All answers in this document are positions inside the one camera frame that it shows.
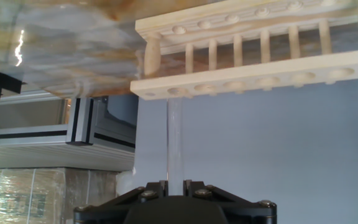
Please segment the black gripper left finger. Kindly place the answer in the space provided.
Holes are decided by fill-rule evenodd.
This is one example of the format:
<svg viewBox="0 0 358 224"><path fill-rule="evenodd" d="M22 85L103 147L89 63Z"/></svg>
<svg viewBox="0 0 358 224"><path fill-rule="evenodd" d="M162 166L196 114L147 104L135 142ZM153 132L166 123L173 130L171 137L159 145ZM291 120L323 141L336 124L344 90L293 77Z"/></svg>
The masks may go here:
<svg viewBox="0 0 358 224"><path fill-rule="evenodd" d="M102 205L78 206L73 210L73 223L123 223L134 206L167 196L167 181L149 182Z"/></svg>

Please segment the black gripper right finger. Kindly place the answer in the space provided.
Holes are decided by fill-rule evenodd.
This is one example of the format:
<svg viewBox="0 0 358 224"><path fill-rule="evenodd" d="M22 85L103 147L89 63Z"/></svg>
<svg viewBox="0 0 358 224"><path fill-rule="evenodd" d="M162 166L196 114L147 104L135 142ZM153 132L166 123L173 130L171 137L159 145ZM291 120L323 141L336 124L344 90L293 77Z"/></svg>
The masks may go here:
<svg viewBox="0 0 358 224"><path fill-rule="evenodd" d="M277 224L277 204L270 200L250 202L214 185L183 181L184 196L213 202L229 223Z"/></svg>

